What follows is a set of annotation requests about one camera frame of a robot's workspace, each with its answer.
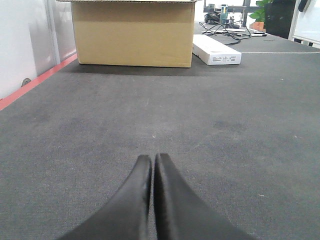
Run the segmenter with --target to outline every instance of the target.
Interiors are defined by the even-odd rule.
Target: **white box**
[[[241,52],[203,34],[193,35],[192,53],[208,65],[240,64]]]

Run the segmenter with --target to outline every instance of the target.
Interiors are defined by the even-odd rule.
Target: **cardboard box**
[[[81,64],[189,68],[195,0],[71,2]]]

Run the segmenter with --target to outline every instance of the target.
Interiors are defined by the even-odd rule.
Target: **cable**
[[[232,24],[235,24],[235,23],[243,23],[242,20],[239,20],[239,21],[235,21],[233,22]],[[241,42],[241,40],[244,40],[244,39],[250,39],[251,38],[251,32],[249,31],[249,29],[247,28],[247,26],[245,27],[246,28],[246,31],[248,32],[248,34],[244,34],[242,35],[241,37],[239,37],[239,34],[238,33],[234,33],[234,32],[230,32],[226,29],[226,26],[229,25],[230,23],[227,23],[227,24],[216,24],[214,26],[212,26],[211,28],[207,28],[202,22],[199,22],[199,25],[202,26],[205,31],[202,33],[206,36],[209,36],[209,37],[212,37],[212,36],[215,36],[217,34],[222,34],[222,35],[225,35],[227,37],[231,37],[232,39],[236,40],[234,42],[230,42],[230,43],[227,43],[225,45],[235,45],[235,44],[239,44]],[[217,32],[220,28],[223,28],[223,32]]]

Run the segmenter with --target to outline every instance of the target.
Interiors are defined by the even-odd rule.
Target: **dark gray carpet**
[[[234,48],[317,50],[267,38]],[[0,112],[1,239],[61,236],[108,201],[138,155],[167,152],[247,233],[318,240],[319,66],[317,53],[245,53],[236,66],[194,57],[190,69],[74,61]],[[151,208],[152,240],[153,221]]]

